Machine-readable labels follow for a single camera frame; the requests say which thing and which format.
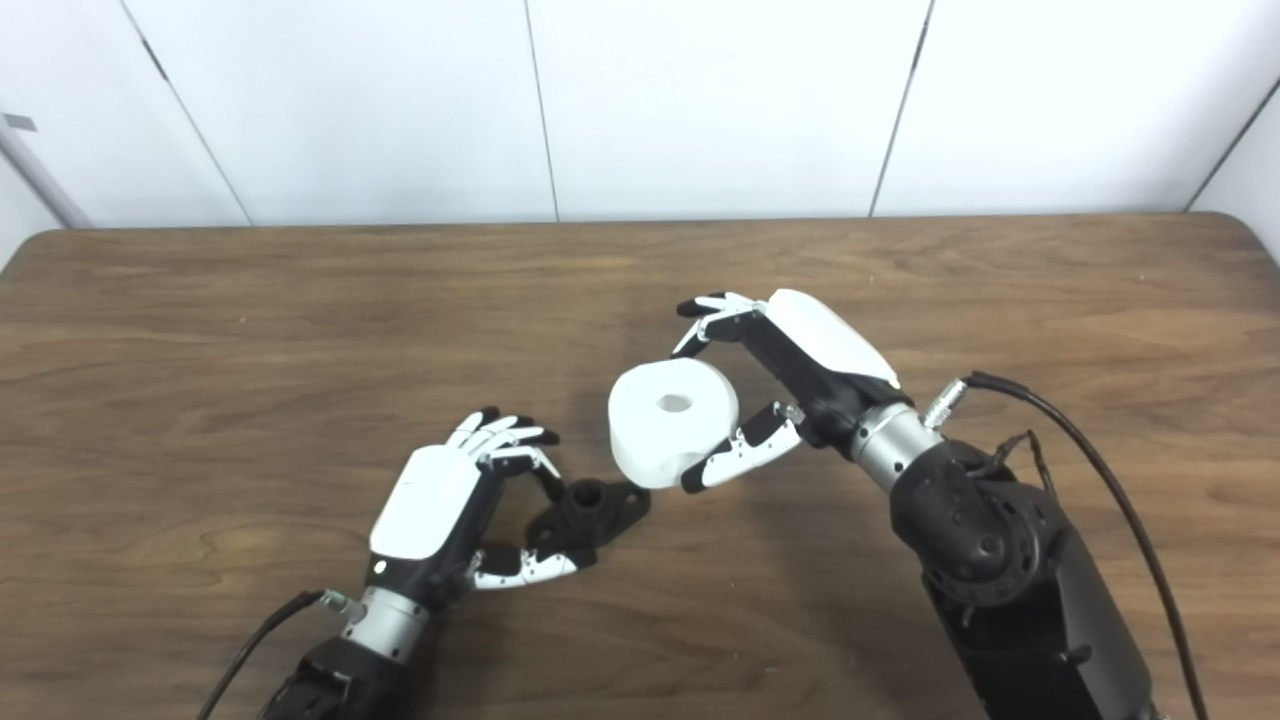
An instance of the silver metal cylinder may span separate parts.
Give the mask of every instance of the silver metal cylinder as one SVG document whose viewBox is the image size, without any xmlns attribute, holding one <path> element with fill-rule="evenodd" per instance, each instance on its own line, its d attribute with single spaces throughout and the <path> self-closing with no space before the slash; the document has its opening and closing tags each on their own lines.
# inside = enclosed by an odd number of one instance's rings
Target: silver metal cylinder
<svg viewBox="0 0 1280 720">
<path fill-rule="evenodd" d="M 408 662 L 430 619 L 426 609 L 383 588 L 365 588 L 361 602 L 366 609 L 365 616 L 348 623 L 342 637 L 401 665 Z"/>
<path fill-rule="evenodd" d="M 915 409 L 905 402 L 877 407 L 863 418 L 854 433 L 852 457 L 884 492 L 893 489 L 924 451 L 942 442 L 942 436 L 924 427 Z"/>
<path fill-rule="evenodd" d="M 942 427 L 942 423 L 947 421 L 951 416 L 951 411 L 955 410 L 956 405 L 964 400 L 964 393 L 968 392 L 969 386 L 960 378 L 952 379 L 947 383 L 947 387 L 942 388 L 942 393 L 933 400 L 929 409 L 920 415 L 920 424 L 931 430 L 936 430 Z"/>
<path fill-rule="evenodd" d="M 320 597 L 320 605 L 342 615 L 348 623 L 358 623 L 369 612 L 365 603 L 356 602 L 355 598 L 347 597 L 335 589 L 324 591 L 324 596 Z"/>
</svg>

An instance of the robotic finger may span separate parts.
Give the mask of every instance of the robotic finger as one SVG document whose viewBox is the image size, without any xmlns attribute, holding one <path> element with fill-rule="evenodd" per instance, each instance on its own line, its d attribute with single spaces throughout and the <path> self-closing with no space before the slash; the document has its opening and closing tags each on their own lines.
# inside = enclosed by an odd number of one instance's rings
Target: robotic finger
<svg viewBox="0 0 1280 720">
<path fill-rule="evenodd" d="M 475 574 L 480 591 L 512 589 L 562 578 L 596 562 L 608 544 L 649 512 L 649 491 L 628 482 L 588 478 L 525 529 L 529 547 L 483 550 Z"/>
<path fill-rule="evenodd" d="M 795 405 L 773 402 L 742 423 L 707 457 L 680 475 L 685 492 L 692 495 L 721 486 L 755 468 L 782 457 L 801 442 L 799 425 L 804 413 Z"/>
<path fill-rule="evenodd" d="M 447 439 L 444 445 L 460 447 L 463 441 L 470 438 L 480 428 L 480 425 L 488 425 L 489 423 L 497 420 L 498 416 L 498 407 L 494 405 L 476 410 L 458 423 L 458 427 L 453 430 L 453 434 L 449 436 L 449 439 Z"/>
<path fill-rule="evenodd" d="M 547 500 L 558 502 L 564 495 L 559 470 L 540 447 L 503 447 L 489 454 L 489 462 L 506 478 L 529 473 L 543 486 Z"/>
<path fill-rule="evenodd" d="M 712 341 L 739 342 L 742 338 L 742 320 L 763 309 L 763 302 L 736 292 L 703 295 L 681 302 L 676 313 L 698 320 L 680 338 L 671 356 L 694 357 Z"/>
</svg>

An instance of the cable connector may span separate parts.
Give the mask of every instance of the cable connector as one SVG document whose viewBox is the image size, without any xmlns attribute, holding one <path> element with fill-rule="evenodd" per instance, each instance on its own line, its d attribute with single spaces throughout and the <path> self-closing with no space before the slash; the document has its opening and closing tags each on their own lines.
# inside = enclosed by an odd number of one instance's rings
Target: cable connector
<svg viewBox="0 0 1280 720">
<path fill-rule="evenodd" d="M 969 384 L 961 378 L 955 378 L 947 387 L 942 388 L 942 392 L 929 404 L 929 409 L 920 415 L 920 424 L 931 430 L 936 430 L 942 427 L 942 423 L 947 421 L 951 416 L 951 411 L 955 410 L 956 405 L 960 405 L 960 400 L 964 398 L 964 393 L 969 389 Z"/>
<path fill-rule="evenodd" d="M 342 615 L 348 623 L 360 623 L 369 612 L 365 603 L 332 589 L 324 591 L 324 594 L 320 596 L 320 605 Z"/>
</svg>

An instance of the hole in white cylinder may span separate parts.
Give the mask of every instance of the hole in white cylinder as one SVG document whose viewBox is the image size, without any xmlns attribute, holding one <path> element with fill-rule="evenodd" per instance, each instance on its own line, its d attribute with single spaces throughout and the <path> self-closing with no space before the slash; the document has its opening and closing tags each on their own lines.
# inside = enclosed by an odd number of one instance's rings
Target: hole in white cylinder
<svg viewBox="0 0 1280 720">
<path fill-rule="evenodd" d="M 658 407 L 662 407 L 667 413 L 684 413 L 692 406 L 694 404 L 684 395 L 664 395 L 658 398 Z"/>
</svg>

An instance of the black cable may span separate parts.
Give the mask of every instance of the black cable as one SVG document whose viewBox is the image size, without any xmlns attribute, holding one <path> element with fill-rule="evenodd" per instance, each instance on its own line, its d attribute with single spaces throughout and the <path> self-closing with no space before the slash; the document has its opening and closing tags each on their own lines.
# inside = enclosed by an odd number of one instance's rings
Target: black cable
<svg viewBox="0 0 1280 720">
<path fill-rule="evenodd" d="M 1044 461 L 1044 448 L 1041 447 L 1039 438 L 1036 437 L 1036 430 L 1028 429 L 1025 433 L 1014 436 L 996 446 L 996 451 L 991 454 L 987 462 L 982 468 L 972 470 L 969 477 L 973 479 L 991 477 L 996 470 L 1005 466 L 1009 456 L 1012 455 L 1014 450 L 1016 450 L 1018 445 L 1024 439 L 1030 441 L 1032 455 L 1036 457 L 1036 473 L 1041 477 L 1041 484 L 1044 486 L 1044 492 L 1047 492 L 1050 497 L 1056 498 L 1057 488 L 1053 487 L 1053 475 L 1048 471 L 1048 462 Z"/>
<path fill-rule="evenodd" d="M 1174 644 L 1178 646 L 1178 660 L 1183 666 L 1183 678 L 1187 680 L 1187 693 L 1190 696 L 1192 706 L 1196 708 L 1196 717 L 1198 720 L 1208 720 L 1208 708 L 1204 706 L 1204 694 L 1201 691 L 1199 678 L 1196 674 L 1196 661 L 1192 659 L 1190 642 L 1187 639 L 1187 628 L 1183 625 L 1181 612 L 1178 611 L 1178 601 L 1174 600 L 1174 591 L 1169 585 L 1169 578 L 1165 577 L 1164 568 L 1160 565 L 1160 557 L 1156 556 L 1156 547 L 1151 542 L 1147 529 L 1142 525 L 1142 519 L 1138 518 L 1138 511 L 1134 510 L 1133 502 L 1129 501 L 1129 496 L 1124 492 L 1119 478 L 1107 466 L 1106 460 L 1102 459 L 1102 455 L 1093 447 L 1093 443 L 1089 442 L 1089 438 L 1084 436 L 1080 428 L 1075 427 L 1061 410 L 1032 392 L 1027 386 L 977 370 L 968 378 L 964 378 L 964 382 L 969 387 L 1007 395 L 1034 406 L 1075 441 L 1076 447 L 1089 460 L 1089 465 L 1093 465 L 1093 469 L 1102 477 L 1102 482 L 1106 483 L 1107 489 L 1111 491 L 1111 495 L 1116 500 L 1116 505 L 1120 506 L 1120 512 L 1128 520 L 1129 528 L 1133 530 L 1133 537 L 1138 541 L 1142 557 L 1147 561 L 1151 577 L 1156 582 L 1160 601 L 1165 606 L 1165 615 L 1169 616 L 1169 629 L 1172 632 Z"/>
<path fill-rule="evenodd" d="M 1048 474 L 1048 462 L 1044 461 L 1044 448 L 1041 447 L 1039 438 L 1036 437 L 1034 430 L 1027 430 L 1027 438 L 1032 445 L 1032 457 L 1036 459 L 1036 471 L 1039 473 L 1041 484 L 1044 486 L 1044 492 L 1050 497 L 1057 498 L 1057 488 L 1053 487 L 1053 475 Z"/>
<path fill-rule="evenodd" d="M 262 638 L 265 638 L 268 633 L 278 628 L 280 623 L 292 618 L 298 610 L 314 605 L 323 596 L 324 591 L 301 592 L 297 597 L 282 605 L 279 610 L 268 615 L 266 620 L 262 620 L 259 629 L 250 635 L 248 641 L 244 642 L 244 646 L 241 647 L 239 652 L 236 653 L 236 657 L 232 659 L 232 664 L 227 666 L 227 671 L 223 673 L 218 684 L 214 685 L 212 692 L 209 693 L 209 700 L 206 700 L 205 706 L 200 708 L 200 714 L 196 715 L 196 720 L 209 720 L 209 716 L 214 712 L 214 707 L 218 705 L 218 701 L 221 700 L 223 693 L 227 692 L 227 685 L 232 684 L 232 679 L 236 678 L 236 673 L 239 673 L 239 669 L 244 665 L 244 661 L 248 660 L 253 648 L 257 647 L 257 643 L 262 642 Z"/>
</svg>

